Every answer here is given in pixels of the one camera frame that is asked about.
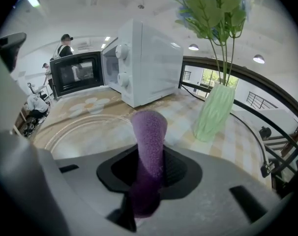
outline microwave window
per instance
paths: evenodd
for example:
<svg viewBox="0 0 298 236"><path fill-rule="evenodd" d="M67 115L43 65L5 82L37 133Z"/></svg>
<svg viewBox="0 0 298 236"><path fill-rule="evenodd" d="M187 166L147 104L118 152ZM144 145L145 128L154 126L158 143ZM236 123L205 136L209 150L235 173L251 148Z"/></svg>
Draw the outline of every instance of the microwave window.
<svg viewBox="0 0 298 236"><path fill-rule="evenodd" d="M92 61L84 61L60 67L61 80L64 86L78 81L93 78Z"/></svg>

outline black metal railing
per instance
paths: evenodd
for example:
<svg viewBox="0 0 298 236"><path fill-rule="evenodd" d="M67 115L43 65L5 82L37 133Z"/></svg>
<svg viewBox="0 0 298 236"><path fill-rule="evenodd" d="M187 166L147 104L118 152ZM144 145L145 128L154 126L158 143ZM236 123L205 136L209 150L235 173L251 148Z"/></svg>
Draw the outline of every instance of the black metal railing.
<svg viewBox="0 0 298 236"><path fill-rule="evenodd" d="M272 104L270 101L267 101L266 99L258 96L257 94L254 94L252 92L248 93L248 97L246 101L251 104L251 107L254 109L274 109L278 108L274 104Z"/></svg>
<svg viewBox="0 0 298 236"><path fill-rule="evenodd" d="M183 81L183 74L184 74L186 65L208 68L208 69L217 71L218 68L217 68L216 61L214 59L200 58L200 57L190 57L190 56L183 57L183 63L181 68L180 80L179 80L179 88L181 88L181 86L183 85L194 89L202 90L204 92L210 92L211 91L210 88ZM222 72L223 66L221 61L219 62L219 66L220 66L220 71ZM239 79L243 79L259 87L260 89L266 91L271 96L279 100L282 104L284 104L294 115L298 117L298 102L274 82L270 81L264 76L256 72L253 72L245 67L234 65L234 64L232 66L231 75L238 77ZM248 106L247 104L239 102L238 100L234 100L234 104L236 104L239 107L242 107L243 109L249 111L253 115L257 116L258 118L266 122L276 131L278 131L284 138L286 138L288 140L288 143L290 143L295 148L295 150L285 160L282 157L278 156L278 154L275 153L273 149L269 148L268 146L265 146L266 152L272 154L276 158L276 160L278 160L278 164L275 167L275 164L273 162L267 163L265 159L265 152L262 151L264 163L263 163L263 166L261 167L261 171L262 171L263 177L266 177L269 174L272 174L275 176L285 168L288 168L293 173L296 173L296 171L290 165L293 162L293 160L298 156L298 144L296 143L296 141L285 131L283 131L276 123L274 123L273 121L271 121L270 119L268 119L267 117L265 117L264 115L262 115L261 113L253 109L252 107Z"/></svg>

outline purple sponge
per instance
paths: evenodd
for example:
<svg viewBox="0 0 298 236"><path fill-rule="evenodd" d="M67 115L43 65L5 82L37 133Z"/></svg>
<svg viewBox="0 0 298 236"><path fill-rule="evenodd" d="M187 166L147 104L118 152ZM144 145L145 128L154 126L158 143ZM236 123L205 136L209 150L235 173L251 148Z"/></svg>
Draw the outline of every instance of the purple sponge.
<svg viewBox="0 0 298 236"><path fill-rule="evenodd" d="M139 111L131 123L138 143L136 181L130 188L135 217L148 217L159 206L163 184L163 141L167 120L155 111Z"/></svg>

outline microwave knob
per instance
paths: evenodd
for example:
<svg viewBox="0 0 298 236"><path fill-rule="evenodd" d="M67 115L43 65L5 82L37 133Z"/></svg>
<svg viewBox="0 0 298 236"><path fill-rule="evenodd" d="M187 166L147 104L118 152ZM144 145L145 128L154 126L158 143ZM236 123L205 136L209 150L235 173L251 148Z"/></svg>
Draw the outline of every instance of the microwave knob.
<svg viewBox="0 0 298 236"><path fill-rule="evenodd" d="M129 78L128 78L127 73L119 73L118 74L118 83L121 87L128 86Z"/></svg>
<svg viewBox="0 0 298 236"><path fill-rule="evenodd" d="M128 46L125 44L116 46L115 54L118 59L126 59L128 54Z"/></svg>

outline floral pattern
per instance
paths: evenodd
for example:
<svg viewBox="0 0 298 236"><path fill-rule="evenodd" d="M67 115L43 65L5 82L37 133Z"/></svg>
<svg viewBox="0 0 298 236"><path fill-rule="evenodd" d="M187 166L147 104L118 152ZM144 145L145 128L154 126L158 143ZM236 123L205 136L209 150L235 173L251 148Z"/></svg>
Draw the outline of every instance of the floral pattern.
<svg viewBox="0 0 298 236"><path fill-rule="evenodd" d="M103 110L104 105L107 104L109 101L110 101L109 99L98 100L97 98L89 98L89 99L85 100L84 103L80 103L80 104L76 104L76 105L72 106L69 109L69 111L72 112L69 115L69 118L75 118L78 115L80 115L81 113L85 112L86 110L90 114L93 114L93 115L98 114Z"/></svg>

